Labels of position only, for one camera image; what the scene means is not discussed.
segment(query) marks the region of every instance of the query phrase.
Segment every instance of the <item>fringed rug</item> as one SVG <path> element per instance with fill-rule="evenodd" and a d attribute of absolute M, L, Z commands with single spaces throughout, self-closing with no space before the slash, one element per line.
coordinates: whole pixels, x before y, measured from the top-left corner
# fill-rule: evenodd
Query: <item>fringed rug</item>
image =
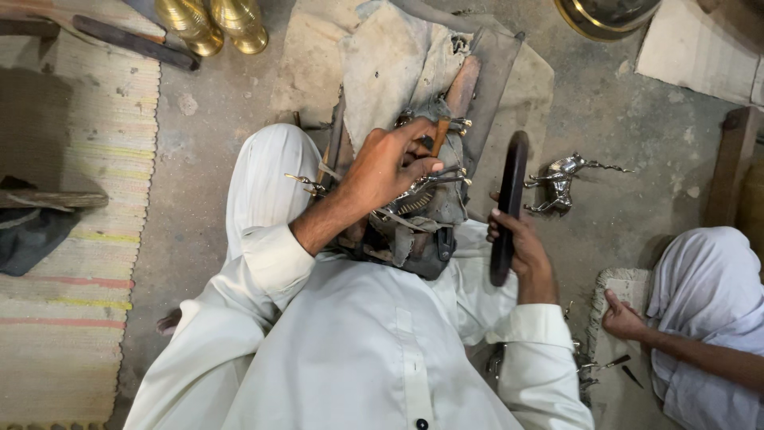
<path fill-rule="evenodd" d="M 73 35 L 66 20 L 80 13 L 154 40 L 164 32 L 117 1 L 0 0 L 0 11 L 17 6 L 63 29 L 48 42 L 0 37 L 0 177 L 109 202 L 27 275 L 0 275 L 0 428 L 101 428 L 154 172 L 160 67 Z"/>
<path fill-rule="evenodd" d="M 597 277 L 592 311 L 586 330 L 589 360 L 601 366 L 629 354 L 631 360 L 609 369 L 593 370 L 599 381 L 587 389 L 595 428 L 619 430 L 669 430 L 681 427 L 663 415 L 658 396 L 652 391 L 650 357 L 639 342 L 617 339 L 602 329 L 602 316 L 610 307 L 605 289 L 613 290 L 622 301 L 644 315 L 652 287 L 652 271 L 645 269 L 605 269 Z M 623 365 L 639 380 L 644 389 L 621 369 Z"/>

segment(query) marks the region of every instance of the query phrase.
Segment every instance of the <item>brass vase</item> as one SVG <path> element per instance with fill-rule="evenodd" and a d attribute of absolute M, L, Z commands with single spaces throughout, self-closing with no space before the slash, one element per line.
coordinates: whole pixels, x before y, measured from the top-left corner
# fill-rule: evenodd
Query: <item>brass vase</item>
<path fill-rule="evenodd" d="M 234 46 L 245 54 L 259 54 L 268 45 L 257 0 L 211 0 L 212 19 Z"/>
<path fill-rule="evenodd" d="M 223 34 L 210 21 L 202 0 L 154 0 L 154 9 L 167 30 L 193 52 L 203 57 L 220 52 Z"/>

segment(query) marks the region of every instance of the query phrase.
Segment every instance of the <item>white sleeve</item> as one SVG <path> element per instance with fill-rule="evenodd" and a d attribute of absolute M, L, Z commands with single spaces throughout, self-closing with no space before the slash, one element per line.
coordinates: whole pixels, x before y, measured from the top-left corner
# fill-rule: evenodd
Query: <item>white sleeve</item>
<path fill-rule="evenodd" d="M 491 335 L 508 342 L 499 397 L 526 430 L 594 429 L 579 398 L 573 343 L 558 305 L 518 305 Z"/>
<path fill-rule="evenodd" d="M 220 428 L 245 364 L 315 265 L 286 224 L 247 229 L 241 244 L 243 256 L 180 304 L 183 317 L 146 372 L 126 430 Z"/>

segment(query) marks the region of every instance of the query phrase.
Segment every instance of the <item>shirt cuff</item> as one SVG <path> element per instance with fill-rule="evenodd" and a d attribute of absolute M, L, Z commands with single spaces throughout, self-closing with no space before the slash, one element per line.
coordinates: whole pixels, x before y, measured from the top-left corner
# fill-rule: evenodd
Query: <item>shirt cuff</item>
<path fill-rule="evenodd" d="M 486 334 L 486 342 L 530 342 L 563 347 L 573 352 L 573 340 L 558 305 L 536 303 L 517 305 Z"/>
<path fill-rule="evenodd" d="M 241 249 L 255 285 L 265 292 L 294 286 L 316 264 L 286 224 L 244 230 Z"/>

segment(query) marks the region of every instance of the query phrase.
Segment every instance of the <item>dark cloth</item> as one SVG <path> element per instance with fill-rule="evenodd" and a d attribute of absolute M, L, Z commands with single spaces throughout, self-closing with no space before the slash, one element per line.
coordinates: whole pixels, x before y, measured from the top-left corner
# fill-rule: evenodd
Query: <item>dark cloth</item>
<path fill-rule="evenodd" d="M 48 208 L 0 210 L 0 225 L 12 223 L 39 212 L 16 226 L 0 228 L 0 273 L 22 276 L 29 272 L 59 243 L 79 221 L 79 214 Z"/>

